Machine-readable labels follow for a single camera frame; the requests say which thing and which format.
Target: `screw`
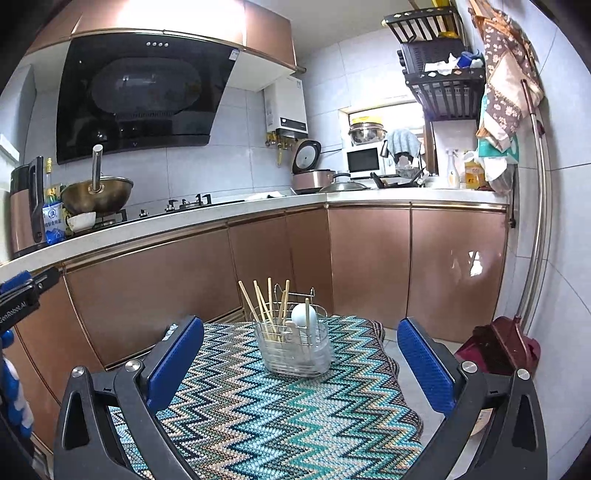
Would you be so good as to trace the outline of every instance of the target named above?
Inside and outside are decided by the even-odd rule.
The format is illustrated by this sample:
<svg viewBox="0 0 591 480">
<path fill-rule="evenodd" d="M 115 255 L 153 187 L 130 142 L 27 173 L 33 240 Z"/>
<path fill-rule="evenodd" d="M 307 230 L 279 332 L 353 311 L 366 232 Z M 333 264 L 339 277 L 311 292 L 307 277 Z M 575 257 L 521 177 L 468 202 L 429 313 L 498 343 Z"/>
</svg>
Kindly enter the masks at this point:
<svg viewBox="0 0 591 480">
<path fill-rule="evenodd" d="M 74 370 L 72 370 L 72 376 L 74 378 L 78 378 L 78 377 L 81 377 L 82 375 L 84 375 L 84 367 L 82 367 L 82 366 L 74 367 Z"/>
<path fill-rule="evenodd" d="M 522 380 L 529 380 L 531 377 L 530 373 L 525 368 L 520 368 L 517 371 L 517 376 Z"/>
<path fill-rule="evenodd" d="M 139 362 L 139 360 L 130 360 L 129 362 L 127 362 L 125 364 L 125 369 L 128 372 L 135 372 L 136 370 L 138 370 L 141 366 L 141 363 Z"/>
<path fill-rule="evenodd" d="M 475 374 L 478 371 L 478 366 L 474 362 L 462 363 L 462 370 L 469 374 Z"/>
</svg>

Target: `black basket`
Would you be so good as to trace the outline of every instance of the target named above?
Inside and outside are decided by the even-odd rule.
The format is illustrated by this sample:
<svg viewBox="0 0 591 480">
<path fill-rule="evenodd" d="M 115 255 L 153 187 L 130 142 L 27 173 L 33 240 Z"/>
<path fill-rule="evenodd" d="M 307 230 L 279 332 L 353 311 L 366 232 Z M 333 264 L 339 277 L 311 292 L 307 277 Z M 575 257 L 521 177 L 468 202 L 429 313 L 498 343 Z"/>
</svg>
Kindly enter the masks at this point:
<svg viewBox="0 0 591 480">
<path fill-rule="evenodd" d="M 404 79 L 429 121 L 479 119 L 485 69 L 455 70 L 451 75 L 411 73 Z"/>
<path fill-rule="evenodd" d="M 466 50 L 459 38 L 437 38 L 430 41 L 414 41 L 401 44 L 398 50 L 400 65 L 405 69 L 402 73 L 421 73 L 426 63 L 448 61 L 452 53 L 459 58 Z"/>
<path fill-rule="evenodd" d="M 411 10 L 384 17 L 384 23 L 400 43 L 435 40 L 441 32 L 451 31 L 465 42 L 462 19 L 454 7 L 432 7 Z"/>
</svg>

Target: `zigzag patterned tablecloth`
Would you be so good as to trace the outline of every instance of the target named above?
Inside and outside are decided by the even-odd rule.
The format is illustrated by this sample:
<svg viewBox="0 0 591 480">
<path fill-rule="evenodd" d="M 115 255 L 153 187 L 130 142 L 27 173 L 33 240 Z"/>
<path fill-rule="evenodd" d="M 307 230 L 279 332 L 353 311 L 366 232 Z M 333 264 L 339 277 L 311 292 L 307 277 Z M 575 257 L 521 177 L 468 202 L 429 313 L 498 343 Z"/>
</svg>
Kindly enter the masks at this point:
<svg viewBox="0 0 591 480">
<path fill-rule="evenodd" d="M 336 361 L 307 380 L 268 372 L 250 323 L 205 325 L 168 409 L 157 414 L 203 480 L 399 479 L 421 453 L 381 324 L 326 320 Z M 152 478 L 121 411 L 111 408 L 136 472 Z"/>
</svg>

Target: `water heater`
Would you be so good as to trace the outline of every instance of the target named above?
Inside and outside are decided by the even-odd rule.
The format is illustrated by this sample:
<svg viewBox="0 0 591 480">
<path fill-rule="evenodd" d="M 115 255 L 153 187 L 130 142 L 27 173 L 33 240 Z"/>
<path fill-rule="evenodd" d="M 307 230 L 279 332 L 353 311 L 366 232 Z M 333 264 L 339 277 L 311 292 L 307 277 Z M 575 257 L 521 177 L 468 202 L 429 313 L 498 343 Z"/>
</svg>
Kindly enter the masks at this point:
<svg viewBox="0 0 591 480">
<path fill-rule="evenodd" d="M 285 77 L 265 88 L 267 133 L 297 140 L 308 138 L 308 122 L 301 80 Z"/>
</svg>

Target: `white countertop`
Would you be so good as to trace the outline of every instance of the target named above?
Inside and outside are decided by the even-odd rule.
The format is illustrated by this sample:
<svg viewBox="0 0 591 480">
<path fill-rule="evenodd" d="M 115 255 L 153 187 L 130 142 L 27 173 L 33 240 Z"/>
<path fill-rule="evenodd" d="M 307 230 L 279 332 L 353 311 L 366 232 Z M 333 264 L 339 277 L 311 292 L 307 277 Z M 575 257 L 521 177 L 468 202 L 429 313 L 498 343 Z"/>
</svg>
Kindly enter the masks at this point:
<svg viewBox="0 0 591 480">
<path fill-rule="evenodd" d="M 209 223 L 270 210 L 313 205 L 315 203 L 376 202 L 389 200 L 402 202 L 470 202 L 493 205 L 506 205 L 508 203 L 505 196 L 492 192 L 440 189 L 389 189 L 364 190 L 361 192 L 316 193 L 231 203 L 229 205 L 212 206 L 146 218 L 66 240 L 65 242 L 30 253 L 2 265 L 0 267 L 0 282 L 8 280 L 23 270 L 40 270 L 59 262 L 117 244 L 123 244 L 158 233 L 171 232 L 201 223 Z"/>
</svg>

